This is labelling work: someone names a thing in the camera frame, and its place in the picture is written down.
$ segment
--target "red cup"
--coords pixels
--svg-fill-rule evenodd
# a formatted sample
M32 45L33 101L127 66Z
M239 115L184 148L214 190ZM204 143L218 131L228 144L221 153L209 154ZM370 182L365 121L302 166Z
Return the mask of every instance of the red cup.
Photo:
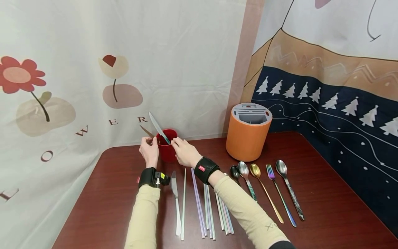
M177 132L173 129L164 129L163 133L170 142L173 138L177 137ZM167 144L166 140L159 133L156 134L156 138L158 139L160 158L166 163L176 162L176 151L173 146L171 144Z

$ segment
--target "black wrist strap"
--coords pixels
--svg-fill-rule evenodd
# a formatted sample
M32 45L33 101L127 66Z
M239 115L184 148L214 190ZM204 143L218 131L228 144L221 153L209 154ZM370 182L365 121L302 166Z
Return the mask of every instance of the black wrist strap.
M146 168L142 171L138 188L142 185L148 184L154 187L153 180L155 178L156 169L154 167Z
M142 171L138 188L145 184L148 184L151 187L160 188L160 185L165 186L169 183L170 177L166 176L162 172L157 172L154 167L150 167Z
M203 183L210 185L208 182L210 175L219 169L220 167L215 162L206 157L202 157L202 159L196 164L195 175Z

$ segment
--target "curtain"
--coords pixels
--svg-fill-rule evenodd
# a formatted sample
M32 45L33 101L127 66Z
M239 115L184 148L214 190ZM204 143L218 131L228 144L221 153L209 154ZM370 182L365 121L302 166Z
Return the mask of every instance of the curtain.
M271 132L301 133L395 236L397 8L267 0L241 100L270 109Z
M51 248L101 153L220 137L260 0L0 2L0 248Z

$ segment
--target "white tree pattern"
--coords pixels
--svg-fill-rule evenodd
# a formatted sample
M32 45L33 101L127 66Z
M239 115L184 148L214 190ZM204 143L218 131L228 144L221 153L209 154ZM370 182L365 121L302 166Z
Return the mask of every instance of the white tree pattern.
M279 81L275 86L274 86L274 88L272 88L272 90L269 92L269 93L272 93L272 96L276 93L276 94L279 94L279 90L281 89L281 86L282 86L282 81L283 80L281 80L281 81Z
M375 106L375 108L373 108L372 110L370 110L368 113L366 113L365 115L363 115L363 118L360 118L359 120L362 121L362 125L369 125L371 127L374 127L373 125L373 121L376 120L376 115L377 115L377 108L378 105Z
M258 88L256 92L260 95L263 92L267 92L267 86L268 86L268 76L265 78L261 86Z
M295 89L296 89L296 87L295 87L295 84L296 83L293 83L293 85L289 88L289 90L287 90L283 95L285 95L286 96L286 98L293 98L294 97L294 94L295 94Z
M337 105L337 100L338 100L338 95L339 93L336 93L330 100L328 100L322 107L324 107L326 110L327 109L336 109Z
M308 82L305 82L305 85L300 92L299 98L302 99L303 97L308 97L307 93L308 93Z
M345 112L347 116L349 116L350 114L356 116L357 114L355 113L355 111L357 110L357 105L358 105L358 97L355 97L354 100L351 101L351 103L349 103L348 105L346 105L345 109L341 111Z
M384 132L384 135L394 135L398 137L398 117L394 118L392 121L387 122L384 126L380 127Z
M313 102L316 102L319 104L319 96L321 95L321 88L318 88L311 96L310 98L312 99Z

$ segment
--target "beige sleeve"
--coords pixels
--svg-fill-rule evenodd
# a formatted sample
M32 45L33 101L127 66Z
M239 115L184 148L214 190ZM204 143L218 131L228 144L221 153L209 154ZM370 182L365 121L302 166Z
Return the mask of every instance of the beige sleeve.
M156 249L156 218L160 189L140 187L127 231L125 249Z
M260 205L230 177L222 178L214 191L238 220L256 249L269 249L278 241L289 241Z

